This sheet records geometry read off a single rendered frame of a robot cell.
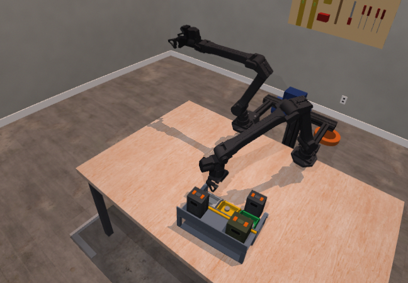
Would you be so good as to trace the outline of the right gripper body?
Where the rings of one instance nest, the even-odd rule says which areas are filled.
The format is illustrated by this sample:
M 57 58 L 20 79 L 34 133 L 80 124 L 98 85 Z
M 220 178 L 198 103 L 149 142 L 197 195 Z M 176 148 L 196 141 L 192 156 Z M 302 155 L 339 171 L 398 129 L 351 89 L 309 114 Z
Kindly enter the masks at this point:
M 178 36 L 177 38 L 175 38 L 174 39 L 174 46 L 177 46 L 177 42 L 178 42 L 178 48 L 181 48 L 181 47 L 183 47 L 183 46 L 188 46 L 188 42 L 187 42 L 187 44 L 185 44 L 185 43 L 181 43 L 181 40 L 180 40 L 180 37 L 182 37 L 181 35 L 180 36 Z M 189 46 L 188 46 L 189 47 Z

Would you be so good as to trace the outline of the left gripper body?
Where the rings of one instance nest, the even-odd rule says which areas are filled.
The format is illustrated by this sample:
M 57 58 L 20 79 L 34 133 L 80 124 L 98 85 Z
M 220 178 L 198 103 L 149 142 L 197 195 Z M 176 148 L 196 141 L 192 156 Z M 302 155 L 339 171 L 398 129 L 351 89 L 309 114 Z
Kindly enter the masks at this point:
M 216 169 L 214 169 L 214 170 L 216 170 Z M 210 185 L 212 185 L 212 186 L 214 186 L 215 183 L 219 184 L 219 182 L 220 182 L 221 180 L 224 180 L 224 178 L 225 178 L 228 174 L 229 174 L 229 172 L 228 172 L 228 170 L 226 170 L 226 169 L 224 169 L 224 170 L 216 170 L 216 172 L 215 172 L 215 178 L 209 175 L 209 176 L 208 176 L 208 179 L 207 179 L 207 181 L 206 181 L 206 183 L 208 183 L 208 184 L 210 184 Z M 212 182 L 212 180 L 215 181 L 215 183 Z

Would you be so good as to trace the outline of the green open bin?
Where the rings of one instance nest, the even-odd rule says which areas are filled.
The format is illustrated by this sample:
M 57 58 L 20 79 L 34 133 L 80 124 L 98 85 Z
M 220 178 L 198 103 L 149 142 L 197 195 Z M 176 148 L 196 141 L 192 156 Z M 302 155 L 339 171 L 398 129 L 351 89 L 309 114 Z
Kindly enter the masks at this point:
M 256 228 L 256 226 L 258 225 L 258 222 L 259 222 L 259 220 L 260 220 L 260 218 L 258 218 L 258 217 L 256 217 L 256 216 L 254 216 L 254 215 L 252 215 L 252 214 L 250 214 L 250 213 L 248 213 L 248 212 L 246 212 L 246 211 L 244 211 L 244 210 L 242 210 L 242 211 L 240 211 L 240 214 L 242 214 L 242 215 L 244 215 L 244 216 L 246 216 L 246 217 L 249 217 L 249 218 L 251 218 L 254 222 L 254 229 Z

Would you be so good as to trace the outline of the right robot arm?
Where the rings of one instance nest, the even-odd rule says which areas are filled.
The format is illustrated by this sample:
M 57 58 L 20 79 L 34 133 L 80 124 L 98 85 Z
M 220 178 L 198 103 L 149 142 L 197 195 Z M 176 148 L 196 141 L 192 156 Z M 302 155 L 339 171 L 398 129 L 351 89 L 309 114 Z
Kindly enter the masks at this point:
M 253 96 L 263 85 L 268 76 L 273 73 L 273 70 L 268 64 L 268 61 L 265 59 L 265 56 L 257 53 L 249 54 L 241 52 L 239 50 L 217 45 L 209 40 L 202 40 L 199 29 L 196 27 L 190 27 L 190 25 L 183 25 L 180 30 L 183 33 L 183 36 L 180 37 L 181 43 L 187 44 L 189 39 L 188 46 L 195 48 L 195 50 L 201 53 L 218 55 L 243 64 L 245 64 L 246 61 L 245 67 L 253 69 L 257 72 L 257 76 L 254 78 L 253 82 L 250 84 L 241 99 L 238 100 L 237 103 L 231 108 L 231 112 L 237 116 L 237 118 L 233 121 L 233 124 L 243 129 L 250 128 L 253 121 L 249 120 L 246 109 L 248 108 L 249 102 Z

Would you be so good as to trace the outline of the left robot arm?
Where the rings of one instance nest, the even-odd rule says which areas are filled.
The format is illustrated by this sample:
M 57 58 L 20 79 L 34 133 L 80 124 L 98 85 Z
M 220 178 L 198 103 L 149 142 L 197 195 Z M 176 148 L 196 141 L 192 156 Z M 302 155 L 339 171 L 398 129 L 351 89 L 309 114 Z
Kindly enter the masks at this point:
M 279 109 L 279 107 L 281 109 Z M 297 141 L 299 142 L 298 145 L 301 146 L 296 148 L 293 155 L 300 158 L 304 162 L 311 164 L 316 157 L 314 151 L 319 146 L 314 141 L 314 137 L 312 135 L 310 110 L 313 108 L 313 104 L 311 104 L 308 99 L 302 95 L 290 98 L 288 100 L 284 99 L 277 103 L 275 108 L 276 110 L 273 113 L 246 129 L 244 132 L 241 132 L 239 135 L 215 146 L 213 149 L 215 154 L 210 155 L 210 157 L 207 158 L 202 157 L 202 159 L 199 160 L 201 172 L 203 173 L 209 171 L 209 175 L 215 178 L 216 170 L 223 170 L 225 164 L 228 163 L 228 160 L 232 158 L 232 156 L 242 147 L 271 130 L 273 127 L 276 127 L 283 122 L 286 122 L 289 125 L 296 119 L 299 121 L 301 132 L 301 135 L 299 132 Z M 282 112 L 282 110 L 287 114 L 287 116 Z

